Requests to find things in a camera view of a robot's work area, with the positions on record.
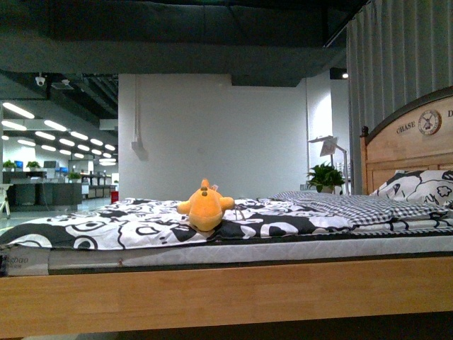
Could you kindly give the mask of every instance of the carved headboard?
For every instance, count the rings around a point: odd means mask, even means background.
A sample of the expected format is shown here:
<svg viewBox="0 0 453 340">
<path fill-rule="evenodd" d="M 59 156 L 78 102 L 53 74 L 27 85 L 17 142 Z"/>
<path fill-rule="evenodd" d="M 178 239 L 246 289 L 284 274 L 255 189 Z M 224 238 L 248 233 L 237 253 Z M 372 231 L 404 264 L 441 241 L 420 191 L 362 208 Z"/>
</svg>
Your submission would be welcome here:
<svg viewBox="0 0 453 340">
<path fill-rule="evenodd" d="M 362 129 L 361 149 L 365 195 L 397 169 L 453 169 L 453 86 L 405 105 L 369 135 Z"/>
</svg>

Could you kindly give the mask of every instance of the potted plant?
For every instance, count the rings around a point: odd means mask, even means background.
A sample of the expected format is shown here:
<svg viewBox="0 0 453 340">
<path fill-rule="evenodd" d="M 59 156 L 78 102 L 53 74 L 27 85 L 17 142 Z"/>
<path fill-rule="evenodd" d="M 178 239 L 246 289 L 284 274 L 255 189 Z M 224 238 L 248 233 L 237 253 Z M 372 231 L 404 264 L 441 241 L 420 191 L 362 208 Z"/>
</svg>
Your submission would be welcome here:
<svg viewBox="0 0 453 340">
<path fill-rule="evenodd" d="M 36 169 L 41 169 L 40 164 L 37 161 L 29 161 L 27 167 L 30 168 L 30 171 L 36 171 Z"/>
<path fill-rule="evenodd" d="M 78 172 L 70 172 L 68 174 L 68 179 L 71 183 L 73 183 L 73 182 L 78 183 L 81 181 L 81 178 L 82 178 L 82 176 Z"/>
<path fill-rule="evenodd" d="M 307 181 L 307 184 L 310 188 L 315 186 L 319 193 L 332 193 L 336 186 L 342 186 L 345 183 L 341 172 L 332 165 L 322 163 L 310 170 L 307 177 L 311 177 L 311 179 Z"/>
<path fill-rule="evenodd" d="M 3 162 L 3 168 L 5 171 L 13 171 L 16 168 L 16 163 L 8 159 L 7 161 Z"/>
</svg>

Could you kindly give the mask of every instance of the mattress label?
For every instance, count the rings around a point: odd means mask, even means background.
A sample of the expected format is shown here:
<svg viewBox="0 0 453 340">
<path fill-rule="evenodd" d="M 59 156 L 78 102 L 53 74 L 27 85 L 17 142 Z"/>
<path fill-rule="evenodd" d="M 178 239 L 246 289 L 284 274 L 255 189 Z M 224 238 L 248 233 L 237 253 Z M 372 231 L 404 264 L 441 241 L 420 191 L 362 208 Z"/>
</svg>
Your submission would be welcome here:
<svg viewBox="0 0 453 340">
<path fill-rule="evenodd" d="M 19 246 L 6 254 L 7 276 L 49 275 L 49 249 Z"/>
</svg>

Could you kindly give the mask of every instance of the wooden bed frame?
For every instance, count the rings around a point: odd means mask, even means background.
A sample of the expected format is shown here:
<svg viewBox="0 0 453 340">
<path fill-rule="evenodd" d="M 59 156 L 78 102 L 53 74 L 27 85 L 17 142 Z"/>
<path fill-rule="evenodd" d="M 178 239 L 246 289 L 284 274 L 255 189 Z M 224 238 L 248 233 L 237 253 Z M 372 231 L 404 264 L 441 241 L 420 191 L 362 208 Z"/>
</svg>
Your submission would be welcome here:
<svg viewBox="0 0 453 340">
<path fill-rule="evenodd" d="M 424 135 L 428 110 L 442 126 Z M 449 88 L 364 135 L 364 193 L 395 169 L 453 169 L 452 116 Z M 452 278 L 453 256 L 0 278 L 0 338 L 452 311 Z"/>
</svg>

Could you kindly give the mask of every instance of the black ceiling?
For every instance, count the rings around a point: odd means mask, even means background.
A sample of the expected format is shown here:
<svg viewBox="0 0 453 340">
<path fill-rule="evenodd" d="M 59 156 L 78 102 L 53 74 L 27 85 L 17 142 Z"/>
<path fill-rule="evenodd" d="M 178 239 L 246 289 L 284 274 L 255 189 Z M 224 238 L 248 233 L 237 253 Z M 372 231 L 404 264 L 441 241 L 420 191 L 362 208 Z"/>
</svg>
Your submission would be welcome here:
<svg viewBox="0 0 453 340">
<path fill-rule="evenodd" d="M 0 101 L 117 144 L 99 120 L 117 118 L 118 74 L 230 74 L 234 86 L 296 86 L 345 67 L 341 28 L 365 2 L 6 0 Z M 73 89 L 61 89 L 63 79 Z"/>
</svg>

